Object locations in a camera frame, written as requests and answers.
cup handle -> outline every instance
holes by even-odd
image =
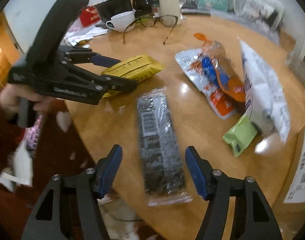
[[[107,26],[109,29],[116,30],[115,28],[108,26],[108,25],[107,25],[108,23],[111,23],[111,24],[112,24],[112,21],[107,21],[107,22],[106,22],[106,26]]]

eyeglass frame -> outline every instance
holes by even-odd
[[[145,26],[145,25],[143,25],[143,23],[141,22],[141,19],[142,19],[143,17],[149,17],[149,16],[151,16],[152,18],[155,19],[154,24],[153,24],[152,26]],[[164,25],[164,24],[162,23],[162,21],[161,21],[161,18],[163,18],[163,17],[165,17],[165,16],[171,16],[171,17],[174,17],[174,18],[176,19],[176,22],[175,22],[174,26],[171,28],[170,33],[168,34],[168,36],[166,37],[166,39],[165,39],[164,42],[163,42],[163,44],[165,45],[165,44],[166,44],[166,41],[168,40],[169,36],[171,35],[173,29],[177,26],[177,23],[178,23],[178,20],[179,20],[179,17],[178,17],[178,16],[171,15],[171,14],[166,14],[166,15],[163,15],[163,16],[160,16],[160,17],[155,17],[153,14],[148,14],[148,15],[142,15],[142,16],[140,16],[140,17],[137,17],[137,18],[136,18],[131,24],[129,24],[129,25],[126,27],[126,29],[124,30],[123,44],[126,43],[125,33],[126,33],[126,30],[127,30],[129,27],[131,27],[132,25],[136,24],[138,21],[140,21],[141,25],[144,26],[144,27],[146,27],[146,28],[150,28],[150,27],[155,26],[156,23],[157,23],[158,21],[159,21],[162,25]]]

human hand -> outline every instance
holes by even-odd
[[[39,113],[47,112],[54,98],[39,95],[28,85],[6,84],[0,92],[0,108],[6,119],[10,120],[19,110],[20,98],[36,102],[34,110]]]

white cup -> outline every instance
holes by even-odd
[[[113,16],[111,21],[106,22],[106,26],[109,29],[123,33],[125,31],[125,29],[128,27],[128,25],[131,24],[134,20],[135,20],[135,14],[133,11],[123,12],[123,13]],[[107,25],[108,23],[112,23],[114,28],[108,26]],[[133,30],[134,27],[135,27],[135,24],[132,25],[131,27],[129,27],[127,29],[127,32]]]

person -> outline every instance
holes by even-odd
[[[21,129],[16,125],[20,98],[36,102],[34,110],[42,119],[33,128]],[[40,134],[31,135],[39,130]],[[24,136],[26,139],[33,137],[33,142],[38,140],[38,147],[31,154],[32,187],[21,185],[12,193],[0,184],[0,239],[3,240],[21,239],[33,206],[54,174],[73,176],[95,165],[64,100],[41,96],[27,85],[6,84],[0,90],[0,173],[11,166],[10,157]],[[142,240],[152,236],[163,239],[144,222],[137,226],[136,233]],[[76,235],[76,239],[82,239],[81,234]]]

